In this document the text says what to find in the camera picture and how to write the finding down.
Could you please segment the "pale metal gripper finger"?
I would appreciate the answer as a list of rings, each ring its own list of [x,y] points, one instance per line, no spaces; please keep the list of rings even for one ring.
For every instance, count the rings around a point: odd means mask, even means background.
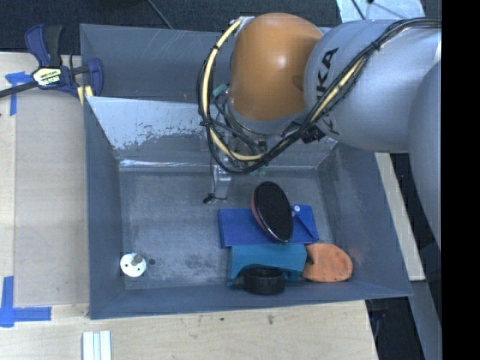
[[[212,193],[216,200],[225,200],[228,197],[232,175],[223,169],[221,166],[215,164],[212,169],[213,185]]]

